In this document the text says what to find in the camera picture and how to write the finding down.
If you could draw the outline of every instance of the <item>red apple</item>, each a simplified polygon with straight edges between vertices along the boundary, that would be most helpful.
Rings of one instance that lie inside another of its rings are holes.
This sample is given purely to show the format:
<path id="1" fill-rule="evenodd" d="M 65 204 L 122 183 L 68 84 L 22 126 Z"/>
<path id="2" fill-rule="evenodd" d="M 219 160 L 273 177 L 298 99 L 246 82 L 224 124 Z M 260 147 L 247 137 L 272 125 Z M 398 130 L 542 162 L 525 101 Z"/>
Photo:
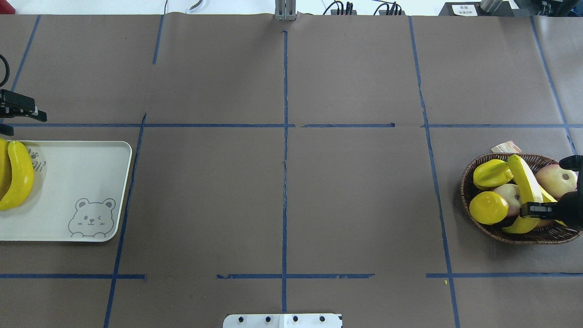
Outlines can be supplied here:
<path id="1" fill-rule="evenodd" d="M 502 196 L 502 198 L 508 202 L 507 218 L 516 217 L 520 213 L 520 206 L 522 205 L 522 202 L 520 199 L 520 191 L 518 190 L 518 186 L 516 184 L 503 184 L 502 186 L 494 189 L 493 192 Z"/>
<path id="2" fill-rule="evenodd" d="M 577 176 L 571 170 L 565 170 L 559 164 L 551 164 L 536 172 L 536 181 L 556 199 L 569 191 L 577 189 Z"/>

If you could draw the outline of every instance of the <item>wicker basket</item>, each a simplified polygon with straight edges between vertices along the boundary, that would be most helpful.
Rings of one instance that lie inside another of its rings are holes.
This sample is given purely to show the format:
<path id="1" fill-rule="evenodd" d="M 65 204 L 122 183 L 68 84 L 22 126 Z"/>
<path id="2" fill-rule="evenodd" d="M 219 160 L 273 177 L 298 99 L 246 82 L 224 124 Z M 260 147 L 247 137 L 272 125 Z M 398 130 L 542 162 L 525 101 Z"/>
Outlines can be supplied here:
<path id="1" fill-rule="evenodd" d="M 489 235 L 490 237 L 499 240 L 504 243 L 509 244 L 516 244 L 516 245 L 531 245 L 531 244 L 562 244 L 566 242 L 570 242 L 571 240 L 579 237 L 583 233 L 583 231 L 571 229 L 565 226 L 562 226 L 556 222 L 552 224 L 537 228 L 529 233 L 504 233 L 502 232 L 502 227 L 510 226 L 514 221 L 514 218 L 506 218 L 499 223 L 493 225 L 484 225 L 477 222 L 472 215 L 470 214 L 469 205 L 470 201 L 478 195 L 481 191 L 476 188 L 473 184 L 473 172 L 480 164 L 485 163 L 491 159 L 501 159 L 507 160 L 508 157 L 512 155 L 511 153 L 490 153 L 486 155 L 482 155 L 476 159 L 474 159 L 468 167 L 463 171 L 462 175 L 462 185 L 461 185 L 461 194 L 462 194 L 462 203 L 463 207 L 468 214 L 468 217 L 472 220 L 472 222 L 485 234 Z M 554 159 L 535 155 L 535 154 L 519 154 L 528 164 L 528 166 L 532 169 L 534 173 L 538 172 L 541 168 L 551 165 L 551 164 L 558 164 L 558 162 Z"/>

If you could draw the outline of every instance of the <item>yellow banana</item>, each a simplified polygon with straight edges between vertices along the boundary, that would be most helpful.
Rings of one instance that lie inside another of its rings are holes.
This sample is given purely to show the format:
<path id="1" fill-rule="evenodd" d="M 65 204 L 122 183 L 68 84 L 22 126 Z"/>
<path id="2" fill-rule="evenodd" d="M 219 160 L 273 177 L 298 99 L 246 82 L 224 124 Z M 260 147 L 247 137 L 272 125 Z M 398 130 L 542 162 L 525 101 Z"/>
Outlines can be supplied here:
<path id="1" fill-rule="evenodd" d="M 34 183 L 34 169 L 26 147 L 20 141 L 8 144 L 8 156 L 12 166 L 10 188 L 0 200 L 0 210 L 17 207 L 29 196 Z"/>
<path id="2" fill-rule="evenodd" d="M 540 187 L 540 192 L 543 194 L 543 202 L 544 203 L 556 203 L 557 202 L 557 200 L 554 199 L 554 197 L 551 196 L 549 193 L 547 193 L 547 191 L 542 186 Z M 560 225 L 567 226 L 562 221 L 559 221 L 559 220 L 555 220 L 555 221 L 557 221 L 557 223 Z"/>
<path id="3" fill-rule="evenodd" d="M 528 167 L 528 164 L 520 156 L 512 155 L 508 158 L 508 167 L 514 176 L 514 182 L 516 182 L 518 190 L 520 190 L 522 203 L 524 204 L 529 201 L 542 203 L 543 194 L 540 190 L 540 185 L 536 181 L 535 175 Z M 519 216 L 514 221 L 514 224 L 502 228 L 502 231 L 506 233 L 527 233 L 534 229 L 539 222 L 539 218 Z"/>
<path id="4" fill-rule="evenodd" d="M 8 158 L 8 141 L 0 138 L 0 198 L 4 197 L 12 181 L 12 168 Z"/>

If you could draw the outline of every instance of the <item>white tray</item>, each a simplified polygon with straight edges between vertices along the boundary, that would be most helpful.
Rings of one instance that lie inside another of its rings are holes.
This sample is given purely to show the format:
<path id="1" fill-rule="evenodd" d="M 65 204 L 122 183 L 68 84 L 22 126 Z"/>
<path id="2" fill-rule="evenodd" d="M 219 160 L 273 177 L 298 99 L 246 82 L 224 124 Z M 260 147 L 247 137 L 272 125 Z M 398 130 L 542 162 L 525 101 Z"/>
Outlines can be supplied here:
<path id="1" fill-rule="evenodd" d="M 117 232 L 132 148 L 124 141 L 23 141 L 29 197 L 0 211 L 0 240 L 104 242 Z"/>

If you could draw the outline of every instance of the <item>metal bracket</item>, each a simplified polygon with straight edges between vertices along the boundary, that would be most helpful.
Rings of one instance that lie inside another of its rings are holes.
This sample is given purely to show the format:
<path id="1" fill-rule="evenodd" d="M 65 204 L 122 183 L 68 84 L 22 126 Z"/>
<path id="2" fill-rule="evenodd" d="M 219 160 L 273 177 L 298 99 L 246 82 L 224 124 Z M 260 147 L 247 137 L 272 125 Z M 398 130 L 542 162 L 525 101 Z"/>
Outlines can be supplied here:
<path id="1" fill-rule="evenodd" d="M 229 315 L 223 328 L 342 328 L 342 315 L 334 313 Z"/>
<path id="2" fill-rule="evenodd" d="M 296 0 L 275 0 L 275 20 L 296 20 Z"/>

